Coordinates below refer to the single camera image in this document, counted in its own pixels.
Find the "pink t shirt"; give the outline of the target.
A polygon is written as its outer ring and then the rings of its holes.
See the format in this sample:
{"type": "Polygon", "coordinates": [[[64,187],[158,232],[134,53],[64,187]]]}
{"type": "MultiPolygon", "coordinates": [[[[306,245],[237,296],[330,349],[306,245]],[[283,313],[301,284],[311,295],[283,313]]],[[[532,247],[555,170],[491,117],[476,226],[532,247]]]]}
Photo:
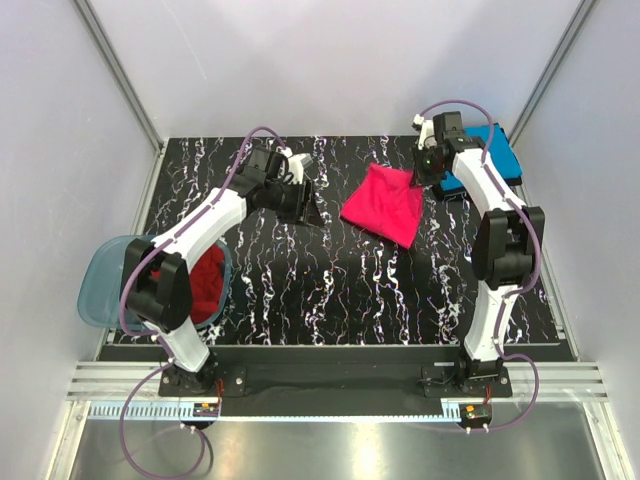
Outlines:
{"type": "Polygon", "coordinates": [[[413,244],[423,211],[422,190],[411,186],[412,173],[370,164],[340,217],[404,249],[413,244]]]}

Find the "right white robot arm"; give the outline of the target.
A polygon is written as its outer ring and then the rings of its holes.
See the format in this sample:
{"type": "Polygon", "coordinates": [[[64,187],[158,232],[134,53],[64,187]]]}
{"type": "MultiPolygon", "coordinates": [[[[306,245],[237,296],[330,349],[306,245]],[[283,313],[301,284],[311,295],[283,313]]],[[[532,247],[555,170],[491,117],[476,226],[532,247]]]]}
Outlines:
{"type": "Polygon", "coordinates": [[[481,217],[471,255],[478,281],[473,319],[446,381],[472,397],[502,375],[514,304],[539,276],[545,215],[511,190],[494,166],[489,153],[492,141],[467,134],[459,112],[431,119],[417,114],[412,126],[419,133],[412,149],[412,186],[435,186],[452,175],[481,217]]]}

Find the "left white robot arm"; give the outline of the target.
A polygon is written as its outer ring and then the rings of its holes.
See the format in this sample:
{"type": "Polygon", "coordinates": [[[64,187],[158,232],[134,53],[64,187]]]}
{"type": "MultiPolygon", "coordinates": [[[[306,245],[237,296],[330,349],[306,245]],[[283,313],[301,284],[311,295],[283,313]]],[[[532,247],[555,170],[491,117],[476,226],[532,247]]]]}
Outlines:
{"type": "Polygon", "coordinates": [[[323,226],[314,184],[305,175],[311,162],[309,153],[256,146],[180,223],[127,245],[120,313],[134,315],[163,346],[168,384],[203,396],[216,383],[216,361],[191,319],[189,275],[202,256],[256,210],[270,210],[285,224],[323,226]]]}

